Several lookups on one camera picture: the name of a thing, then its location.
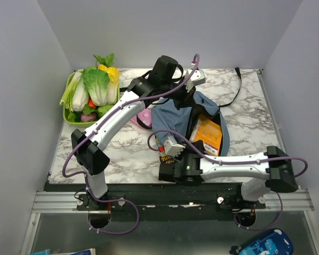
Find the blue student backpack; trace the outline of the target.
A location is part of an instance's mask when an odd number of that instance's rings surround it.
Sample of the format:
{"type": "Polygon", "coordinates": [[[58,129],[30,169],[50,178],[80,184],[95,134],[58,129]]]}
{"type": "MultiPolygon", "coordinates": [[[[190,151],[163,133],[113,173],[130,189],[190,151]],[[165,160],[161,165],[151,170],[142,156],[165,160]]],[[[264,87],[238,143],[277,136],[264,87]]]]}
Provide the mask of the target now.
{"type": "MultiPolygon", "coordinates": [[[[221,108],[228,107],[233,102],[231,101],[227,104],[217,105],[199,91],[194,93],[194,101],[196,106],[181,109],[176,109],[174,102],[171,99],[162,100],[159,103],[156,103],[155,106],[150,109],[152,116],[151,130],[157,132],[156,137],[162,144],[164,144],[167,138],[174,138],[176,142],[183,142],[183,139],[180,136],[166,131],[159,132],[159,130],[172,130],[190,140],[198,116],[204,115],[221,126],[222,141],[219,156],[226,156],[230,148],[230,135],[224,117],[221,114],[221,108]]],[[[193,144],[203,152],[202,144],[193,144]]]]}

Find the orange book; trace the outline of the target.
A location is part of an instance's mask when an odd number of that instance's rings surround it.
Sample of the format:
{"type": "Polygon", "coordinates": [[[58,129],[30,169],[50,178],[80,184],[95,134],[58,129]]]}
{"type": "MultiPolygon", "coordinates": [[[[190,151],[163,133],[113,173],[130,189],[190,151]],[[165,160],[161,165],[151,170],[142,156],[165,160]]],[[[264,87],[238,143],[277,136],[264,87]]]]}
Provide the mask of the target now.
{"type": "Polygon", "coordinates": [[[203,146],[203,152],[211,156],[218,156],[221,151],[221,126],[204,115],[199,115],[192,130],[190,141],[203,146]]]}

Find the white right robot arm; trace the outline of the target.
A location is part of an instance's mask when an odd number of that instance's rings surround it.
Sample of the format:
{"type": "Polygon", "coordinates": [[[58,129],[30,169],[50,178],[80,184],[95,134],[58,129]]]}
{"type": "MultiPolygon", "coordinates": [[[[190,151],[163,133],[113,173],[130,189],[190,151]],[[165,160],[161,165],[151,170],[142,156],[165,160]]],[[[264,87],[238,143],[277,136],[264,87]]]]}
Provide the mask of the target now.
{"type": "Polygon", "coordinates": [[[247,177],[234,194],[234,203],[246,208],[263,195],[293,193],[297,183],[292,158],[276,146],[268,146],[265,152],[247,156],[216,157],[185,153],[179,160],[160,163],[158,179],[186,186],[224,177],[247,177]]]}

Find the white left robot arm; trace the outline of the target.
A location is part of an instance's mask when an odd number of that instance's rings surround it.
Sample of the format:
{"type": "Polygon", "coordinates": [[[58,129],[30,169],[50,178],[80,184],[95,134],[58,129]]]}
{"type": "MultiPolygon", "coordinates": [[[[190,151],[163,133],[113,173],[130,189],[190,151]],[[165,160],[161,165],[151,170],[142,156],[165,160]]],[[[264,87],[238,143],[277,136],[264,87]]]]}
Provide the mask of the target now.
{"type": "Polygon", "coordinates": [[[191,77],[198,69],[198,54],[193,63],[191,71],[173,79],[178,66],[176,60],[161,56],[152,70],[130,82],[120,100],[95,124],[83,132],[72,132],[72,151],[68,157],[75,157],[82,166],[81,174],[85,176],[86,190],[90,194],[89,204],[94,209],[101,210],[108,202],[104,170],[110,159],[104,150],[109,142],[134,116],[161,97],[172,99],[179,107],[192,106],[195,85],[191,77]]]}

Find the black cover story book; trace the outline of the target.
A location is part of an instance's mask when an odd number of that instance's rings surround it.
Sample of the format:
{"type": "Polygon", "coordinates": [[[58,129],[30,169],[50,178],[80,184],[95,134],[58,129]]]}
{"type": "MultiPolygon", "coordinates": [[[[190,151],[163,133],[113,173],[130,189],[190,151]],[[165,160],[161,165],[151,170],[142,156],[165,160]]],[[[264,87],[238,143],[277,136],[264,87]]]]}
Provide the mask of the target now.
{"type": "Polygon", "coordinates": [[[155,140],[156,146],[158,148],[160,164],[174,164],[175,160],[165,153],[163,144],[159,141],[157,137],[155,137],[155,140]]]}

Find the pink cartoon pencil case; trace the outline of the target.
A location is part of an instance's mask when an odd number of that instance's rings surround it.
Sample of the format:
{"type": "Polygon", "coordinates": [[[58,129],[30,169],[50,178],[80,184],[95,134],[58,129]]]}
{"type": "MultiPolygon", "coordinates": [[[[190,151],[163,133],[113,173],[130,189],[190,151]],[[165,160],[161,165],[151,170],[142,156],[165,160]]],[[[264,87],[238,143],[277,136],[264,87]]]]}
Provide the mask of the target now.
{"type": "Polygon", "coordinates": [[[144,109],[142,112],[135,115],[131,122],[138,125],[140,128],[145,130],[152,129],[152,116],[150,109],[144,109]]]}

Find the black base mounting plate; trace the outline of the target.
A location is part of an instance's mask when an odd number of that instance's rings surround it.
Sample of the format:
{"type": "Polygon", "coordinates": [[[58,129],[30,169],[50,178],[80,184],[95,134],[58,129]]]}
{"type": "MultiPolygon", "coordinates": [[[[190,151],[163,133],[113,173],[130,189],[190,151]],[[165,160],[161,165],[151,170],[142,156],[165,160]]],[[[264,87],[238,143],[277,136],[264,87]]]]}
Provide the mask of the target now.
{"type": "Polygon", "coordinates": [[[108,222],[224,220],[240,212],[255,220],[258,201],[241,201],[238,183],[207,183],[200,186],[177,184],[110,184],[105,199],[97,202],[81,184],[46,184],[43,192],[74,192],[77,210],[84,211],[94,225],[108,222]]]}

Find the yellow leaf napa cabbage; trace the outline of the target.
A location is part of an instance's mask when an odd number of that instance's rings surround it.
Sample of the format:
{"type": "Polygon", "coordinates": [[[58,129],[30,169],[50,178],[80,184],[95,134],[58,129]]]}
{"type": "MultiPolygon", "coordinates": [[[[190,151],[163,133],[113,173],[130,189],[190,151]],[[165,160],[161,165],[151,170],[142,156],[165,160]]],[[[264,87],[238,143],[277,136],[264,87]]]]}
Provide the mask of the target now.
{"type": "Polygon", "coordinates": [[[94,54],[96,59],[96,67],[101,71],[108,74],[110,79],[108,85],[106,86],[106,95],[104,96],[105,104],[113,105],[117,102],[117,94],[119,92],[119,79],[120,71],[115,68],[114,65],[114,54],[110,53],[105,57],[94,54]]]}

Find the green leaf napa cabbage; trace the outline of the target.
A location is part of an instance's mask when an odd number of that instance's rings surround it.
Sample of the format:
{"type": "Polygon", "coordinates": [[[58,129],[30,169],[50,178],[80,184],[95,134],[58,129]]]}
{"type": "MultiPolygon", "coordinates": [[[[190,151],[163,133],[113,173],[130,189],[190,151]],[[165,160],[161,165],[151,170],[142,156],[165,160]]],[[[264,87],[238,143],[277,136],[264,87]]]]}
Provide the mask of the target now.
{"type": "Polygon", "coordinates": [[[83,84],[96,106],[107,104],[107,85],[110,78],[107,72],[98,68],[87,68],[83,72],[83,84]]]}

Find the round green cabbage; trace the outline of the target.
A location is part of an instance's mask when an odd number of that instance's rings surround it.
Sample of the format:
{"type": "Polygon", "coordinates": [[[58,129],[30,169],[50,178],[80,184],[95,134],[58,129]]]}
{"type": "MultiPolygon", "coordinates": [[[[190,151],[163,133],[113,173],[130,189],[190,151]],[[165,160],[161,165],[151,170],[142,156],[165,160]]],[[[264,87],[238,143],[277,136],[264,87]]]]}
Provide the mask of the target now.
{"type": "Polygon", "coordinates": [[[106,104],[97,108],[98,117],[104,116],[114,105],[106,104]]]}

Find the orange carrot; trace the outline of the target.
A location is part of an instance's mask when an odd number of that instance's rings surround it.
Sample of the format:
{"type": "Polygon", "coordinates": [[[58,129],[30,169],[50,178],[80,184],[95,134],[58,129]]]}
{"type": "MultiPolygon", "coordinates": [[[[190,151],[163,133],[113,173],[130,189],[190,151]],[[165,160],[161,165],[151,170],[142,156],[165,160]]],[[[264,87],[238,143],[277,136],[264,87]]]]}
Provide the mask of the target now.
{"type": "Polygon", "coordinates": [[[93,108],[93,109],[97,108],[97,106],[93,103],[93,101],[91,99],[88,100],[88,106],[93,108]]]}

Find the purple onion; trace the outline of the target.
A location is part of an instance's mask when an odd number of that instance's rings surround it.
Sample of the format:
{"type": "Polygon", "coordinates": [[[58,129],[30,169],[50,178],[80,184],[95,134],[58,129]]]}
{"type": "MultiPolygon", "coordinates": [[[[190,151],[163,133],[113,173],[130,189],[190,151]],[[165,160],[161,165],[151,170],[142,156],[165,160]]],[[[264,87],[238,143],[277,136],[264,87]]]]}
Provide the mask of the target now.
{"type": "Polygon", "coordinates": [[[80,119],[82,122],[93,122],[96,120],[96,118],[97,118],[97,114],[95,112],[92,112],[90,114],[82,113],[80,116],[80,119]]]}

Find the white green leek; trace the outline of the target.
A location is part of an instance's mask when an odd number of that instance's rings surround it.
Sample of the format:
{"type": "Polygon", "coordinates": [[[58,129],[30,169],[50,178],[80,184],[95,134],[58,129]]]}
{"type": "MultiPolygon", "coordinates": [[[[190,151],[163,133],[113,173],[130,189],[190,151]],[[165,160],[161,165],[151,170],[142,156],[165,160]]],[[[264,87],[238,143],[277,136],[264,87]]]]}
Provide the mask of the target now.
{"type": "Polygon", "coordinates": [[[69,76],[65,91],[60,100],[60,106],[63,106],[70,112],[73,112],[72,99],[81,77],[82,72],[80,71],[76,71],[69,76]]]}

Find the green vegetable basket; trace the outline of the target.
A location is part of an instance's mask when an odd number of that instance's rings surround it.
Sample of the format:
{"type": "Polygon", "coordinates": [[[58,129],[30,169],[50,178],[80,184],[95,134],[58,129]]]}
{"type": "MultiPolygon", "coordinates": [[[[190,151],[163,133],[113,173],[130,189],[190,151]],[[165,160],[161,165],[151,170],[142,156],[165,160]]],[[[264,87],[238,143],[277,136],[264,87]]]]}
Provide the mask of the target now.
{"type": "MultiPolygon", "coordinates": [[[[119,100],[119,99],[120,99],[120,86],[119,86],[119,92],[117,94],[117,100],[119,100]]],[[[93,108],[89,107],[88,104],[84,105],[85,112],[88,113],[89,109],[93,109],[93,108]]],[[[97,113],[97,108],[93,109],[91,111],[91,113],[92,112],[95,112],[97,114],[96,120],[93,122],[82,122],[80,119],[82,112],[76,112],[76,111],[70,112],[68,109],[63,107],[63,119],[71,125],[75,125],[75,126],[79,126],[79,127],[89,127],[90,125],[94,124],[99,118],[98,113],[97,113]]]]}

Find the blue book at bottom edge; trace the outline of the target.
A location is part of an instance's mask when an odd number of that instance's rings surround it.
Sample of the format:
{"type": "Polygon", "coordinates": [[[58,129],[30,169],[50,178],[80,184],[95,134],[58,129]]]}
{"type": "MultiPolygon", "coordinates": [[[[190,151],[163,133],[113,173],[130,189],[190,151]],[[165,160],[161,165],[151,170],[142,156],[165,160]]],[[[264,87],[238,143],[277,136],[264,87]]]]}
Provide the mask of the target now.
{"type": "Polygon", "coordinates": [[[34,252],[30,255],[96,255],[96,250],[94,248],[85,249],[81,251],[71,251],[71,252],[51,252],[50,249],[34,252]]]}

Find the blue shark pencil case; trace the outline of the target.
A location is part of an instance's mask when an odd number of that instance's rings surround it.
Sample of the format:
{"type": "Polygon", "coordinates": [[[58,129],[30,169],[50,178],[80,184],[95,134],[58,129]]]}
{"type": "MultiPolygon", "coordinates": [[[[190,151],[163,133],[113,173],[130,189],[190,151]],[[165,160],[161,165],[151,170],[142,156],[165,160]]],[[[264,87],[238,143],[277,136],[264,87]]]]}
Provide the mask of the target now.
{"type": "Polygon", "coordinates": [[[293,254],[293,252],[294,246],[287,234],[279,228],[272,228],[257,234],[243,244],[232,246],[229,254],[293,254]]]}

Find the aluminium rail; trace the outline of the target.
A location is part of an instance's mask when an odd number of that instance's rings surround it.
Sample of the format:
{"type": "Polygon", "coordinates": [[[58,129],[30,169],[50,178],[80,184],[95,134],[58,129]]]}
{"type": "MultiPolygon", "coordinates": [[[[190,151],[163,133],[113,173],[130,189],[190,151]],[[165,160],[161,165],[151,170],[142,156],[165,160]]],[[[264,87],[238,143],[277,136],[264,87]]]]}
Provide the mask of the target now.
{"type": "Polygon", "coordinates": [[[74,192],[37,192],[31,212],[34,214],[85,213],[77,210],[74,192]]]}

